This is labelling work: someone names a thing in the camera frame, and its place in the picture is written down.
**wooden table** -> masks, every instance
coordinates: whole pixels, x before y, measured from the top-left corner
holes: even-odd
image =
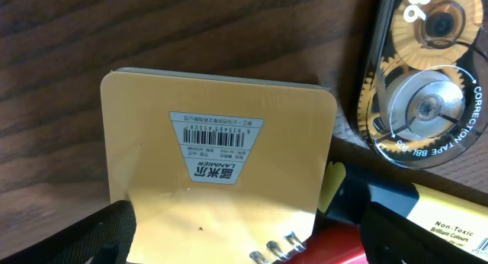
[[[138,66],[320,84],[334,160],[488,205],[485,135],[430,172],[364,148],[344,116],[373,0],[0,0],[0,257],[109,202],[100,81]]]

